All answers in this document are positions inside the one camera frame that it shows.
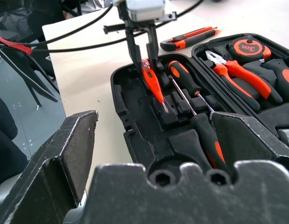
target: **black toolbox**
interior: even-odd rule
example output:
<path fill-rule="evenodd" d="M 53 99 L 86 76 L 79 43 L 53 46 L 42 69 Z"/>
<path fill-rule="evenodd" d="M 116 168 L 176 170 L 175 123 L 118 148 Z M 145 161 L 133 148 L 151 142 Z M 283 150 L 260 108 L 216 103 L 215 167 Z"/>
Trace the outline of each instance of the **black toolbox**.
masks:
<path fill-rule="evenodd" d="M 281 105 L 267 104 L 255 93 L 252 86 L 245 82 L 239 82 L 243 88 L 248 86 L 247 91 L 250 91 L 261 104 L 261 111 L 256 113 L 213 72 L 213 62 L 207 60 L 204 53 L 205 50 L 214 50 L 217 54 L 221 53 L 216 49 L 223 49 L 231 40 L 245 35 L 252 35 L 253 38 L 267 45 L 272 51 L 273 58 L 282 58 L 289 66 L 289 50 L 255 34 L 238 34 L 214 39 L 193 48 L 192 58 L 182 54 L 168 54 L 159 58 L 165 67 L 165 73 L 170 72 L 168 70 L 170 61 L 176 60 L 182 63 L 192 74 L 195 82 L 202 87 L 201 94 L 215 111 L 236 113 L 242 118 L 245 116 L 254 117 L 275 137 L 279 137 L 277 128 L 289 128 L 289 103 L 285 101 Z M 196 163 L 197 160 L 197 152 L 193 147 L 196 132 L 193 131 L 193 126 L 190 123 L 192 114 L 189 108 L 184 107 L 185 104 L 183 104 L 177 90 L 172 84 L 163 86 L 163 95 L 170 108 L 170 113 L 166 114 L 133 64 L 124 66 L 112 74 L 111 88 L 116 112 L 126 130 L 124 138 L 132 160 L 146 167 L 146 174 L 152 182 L 154 182 L 152 178 L 156 178 L 158 175 L 155 172 L 159 170 L 173 174 L 173 179 L 177 182 L 180 178 L 180 165 L 185 162 Z M 191 98 L 187 90 L 183 90 L 183 92 L 187 94 L 188 100 L 197 113 L 205 113 L 210 117 L 208 107 L 199 97 Z M 271 148 L 272 145 L 264 142 L 264 150 L 258 151 L 255 148 L 247 148 L 245 153 L 237 154 L 234 151 L 230 152 L 225 147 L 222 152 L 229 160 L 226 163 L 231 173 L 234 162 L 253 159 L 275 160 L 289 170 L 289 148 L 279 140 L 277 141 L 279 146 L 282 146 L 280 150 L 273 149 Z"/>

